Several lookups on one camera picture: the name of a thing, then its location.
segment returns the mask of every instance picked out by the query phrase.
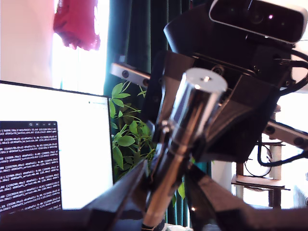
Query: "computer monitor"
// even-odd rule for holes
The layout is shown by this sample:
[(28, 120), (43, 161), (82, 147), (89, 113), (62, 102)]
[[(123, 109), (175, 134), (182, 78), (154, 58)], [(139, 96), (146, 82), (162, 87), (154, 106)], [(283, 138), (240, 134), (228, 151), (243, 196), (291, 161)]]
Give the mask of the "computer monitor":
[(107, 97), (0, 81), (0, 216), (79, 209), (112, 185)]

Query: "red cloth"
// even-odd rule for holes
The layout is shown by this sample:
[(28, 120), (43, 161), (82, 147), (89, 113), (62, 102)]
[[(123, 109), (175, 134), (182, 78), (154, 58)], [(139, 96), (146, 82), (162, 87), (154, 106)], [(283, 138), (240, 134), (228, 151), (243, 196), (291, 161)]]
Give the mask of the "red cloth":
[(59, 0), (53, 30), (67, 47), (98, 50), (100, 37), (94, 31), (94, 8), (98, 0)]

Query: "green plant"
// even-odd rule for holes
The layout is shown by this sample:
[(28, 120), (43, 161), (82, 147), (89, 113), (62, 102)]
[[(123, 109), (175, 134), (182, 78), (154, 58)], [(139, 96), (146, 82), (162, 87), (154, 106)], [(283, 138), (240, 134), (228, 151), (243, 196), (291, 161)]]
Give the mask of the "green plant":
[[(115, 160), (114, 173), (117, 180), (131, 170), (141, 159), (146, 158), (151, 164), (155, 153), (149, 128), (139, 118), (140, 110), (131, 103), (124, 103), (131, 95), (125, 93), (130, 82), (117, 84), (111, 93), (109, 101), (111, 126), (115, 135), (112, 136), (113, 158)], [(146, 91), (140, 87), (137, 96), (145, 97)]]

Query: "metal cylinder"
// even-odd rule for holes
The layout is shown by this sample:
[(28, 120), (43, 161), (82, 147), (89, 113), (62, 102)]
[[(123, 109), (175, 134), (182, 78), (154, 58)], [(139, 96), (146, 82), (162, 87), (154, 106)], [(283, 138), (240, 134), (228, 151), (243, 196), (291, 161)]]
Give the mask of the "metal cylinder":
[(168, 148), (153, 174), (152, 191), (143, 223), (155, 227), (164, 217), (175, 190), (182, 182), (190, 150), (218, 108), (227, 82), (215, 72), (191, 68), (183, 74), (173, 111)]
[(186, 71), (170, 118), (174, 126), (172, 142), (193, 145), (218, 108), (218, 101), (226, 89), (225, 79), (213, 71), (202, 68)]

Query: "camera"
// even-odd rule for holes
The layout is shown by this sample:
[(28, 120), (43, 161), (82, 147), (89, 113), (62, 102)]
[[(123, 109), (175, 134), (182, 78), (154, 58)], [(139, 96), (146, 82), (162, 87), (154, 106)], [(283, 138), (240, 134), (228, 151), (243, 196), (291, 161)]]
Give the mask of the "camera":
[(262, 0), (215, 0), (209, 17), (232, 26), (286, 43), (298, 42), (306, 29), (308, 12), (292, 5)]

